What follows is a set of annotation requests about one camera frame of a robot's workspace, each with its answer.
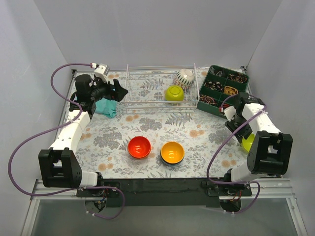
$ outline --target white wire rack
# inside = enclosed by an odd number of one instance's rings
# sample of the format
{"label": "white wire rack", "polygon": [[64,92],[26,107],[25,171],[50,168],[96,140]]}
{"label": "white wire rack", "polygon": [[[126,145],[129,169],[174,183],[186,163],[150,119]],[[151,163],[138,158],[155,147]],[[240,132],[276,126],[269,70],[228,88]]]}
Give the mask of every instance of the white wire rack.
{"label": "white wire rack", "polygon": [[[166,90],[174,85],[176,73],[181,69],[190,69],[194,83],[184,89],[183,101],[169,102],[165,100]],[[129,93],[122,103],[128,110],[152,109],[162,112],[194,111],[199,101],[199,87],[196,76],[196,65],[192,66],[144,66],[129,67],[127,65],[125,87]]]}

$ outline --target towel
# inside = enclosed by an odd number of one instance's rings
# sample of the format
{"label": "towel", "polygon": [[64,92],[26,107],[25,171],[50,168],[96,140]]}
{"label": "towel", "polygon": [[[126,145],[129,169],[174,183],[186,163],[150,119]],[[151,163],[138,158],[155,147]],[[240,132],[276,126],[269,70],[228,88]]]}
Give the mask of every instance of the towel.
{"label": "towel", "polygon": [[116,101],[109,101],[105,98],[96,102],[96,113],[104,114],[108,118],[114,118],[116,116]]}

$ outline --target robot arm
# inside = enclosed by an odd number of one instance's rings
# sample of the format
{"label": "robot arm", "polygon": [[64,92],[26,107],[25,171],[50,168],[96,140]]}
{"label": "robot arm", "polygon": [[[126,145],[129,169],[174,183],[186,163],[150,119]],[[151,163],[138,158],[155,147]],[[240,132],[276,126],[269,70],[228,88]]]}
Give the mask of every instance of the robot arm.
{"label": "robot arm", "polygon": [[[95,68],[94,79],[89,74],[76,77],[76,97],[83,112],[80,117],[66,126],[49,149],[43,149],[38,155],[40,171],[45,187],[78,188],[96,186],[98,174],[82,171],[75,157],[81,135],[91,121],[96,110],[96,102],[106,98],[120,102],[128,91],[122,88],[117,79],[107,80],[109,67],[104,64],[91,64]],[[70,104],[67,121],[73,120],[79,114],[79,107]],[[61,161],[62,166],[55,164]]]}
{"label": "robot arm", "polygon": [[[264,108],[260,99],[245,92],[235,97],[235,104],[235,107],[224,110],[229,120],[225,125],[231,132]],[[252,181],[268,175],[285,174],[293,142],[291,135],[282,133],[271,122],[266,112],[240,129],[235,137],[241,143],[243,137],[247,139],[251,133],[255,135],[255,138],[247,156],[247,162],[229,170],[230,180],[232,182]]]}

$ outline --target orange bowl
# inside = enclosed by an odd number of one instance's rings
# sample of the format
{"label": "orange bowl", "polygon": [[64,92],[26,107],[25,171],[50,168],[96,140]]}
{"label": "orange bowl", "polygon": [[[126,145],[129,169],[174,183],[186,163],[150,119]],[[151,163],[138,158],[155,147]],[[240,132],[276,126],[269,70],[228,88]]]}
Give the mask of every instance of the orange bowl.
{"label": "orange bowl", "polygon": [[149,155],[150,151],[150,141],[143,136],[136,136],[129,141],[128,152],[136,159],[145,158]]}

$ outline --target divided storage box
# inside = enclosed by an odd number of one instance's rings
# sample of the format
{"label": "divided storage box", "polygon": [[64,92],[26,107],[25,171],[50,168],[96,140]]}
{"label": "divided storage box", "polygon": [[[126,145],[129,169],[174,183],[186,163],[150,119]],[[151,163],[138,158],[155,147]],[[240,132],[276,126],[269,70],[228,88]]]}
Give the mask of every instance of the divided storage box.
{"label": "divided storage box", "polygon": [[[236,82],[236,81],[229,79],[231,75],[232,76],[242,75],[242,76],[245,76],[247,78],[247,80],[245,83]],[[197,105],[197,109],[200,109],[202,111],[214,114],[216,116],[225,117],[223,114],[221,114],[219,112],[219,107],[221,106],[222,102],[227,97],[229,97],[229,95],[224,93],[224,87],[230,86],[230,87],[236,88],[239,92],[245,92],[245,90],[247,88],[247,84],[249,82],[249,79],[250,78],[246,74],[239,73],[239,72],[236,72],[234,70],[229,70],[229,69],[226,69],[224,67],[217,66],[217,65],[210,66],[209,71],[207,73],[207,76],[202,83],[199,94],[200,94],[200,97],[202,95],[206,95],[206,96],[213,98],[214,101],[216,102],[216,104],[215,105],[209,105],[207,103],[199,101],[198,105]],[[212,90],[210,88],[207,88],[204,85],[206,82],[210,82],[210,81],[211,82],[220,82],[221,85],[223,86],[222,92]],[[234,106],[234,98],[229,99],[226,102],[226,104],[229,106]]]}

